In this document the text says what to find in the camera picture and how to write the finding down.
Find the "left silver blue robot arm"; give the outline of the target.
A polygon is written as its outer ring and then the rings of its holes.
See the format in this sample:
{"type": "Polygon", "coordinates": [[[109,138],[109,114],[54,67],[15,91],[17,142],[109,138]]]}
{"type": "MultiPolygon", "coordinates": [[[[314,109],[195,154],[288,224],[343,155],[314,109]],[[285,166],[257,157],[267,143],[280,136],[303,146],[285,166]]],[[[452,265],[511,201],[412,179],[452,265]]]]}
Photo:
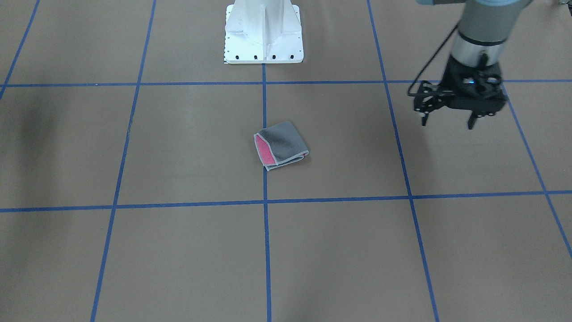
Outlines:
{"type": "Polygon", "coordinates": [[[442,49],[452,39],[441,81],[433,84],[416,76],[417,91],[412,92],[412,86],[407,90],[423,126],[432,112],[447,107],[469,111],[467,127],[472,130],[478,119],[495,116],[507,103],[499,59],[530,2],[464,0],[463,4],[460,20],[439,45],[442,49]]]}

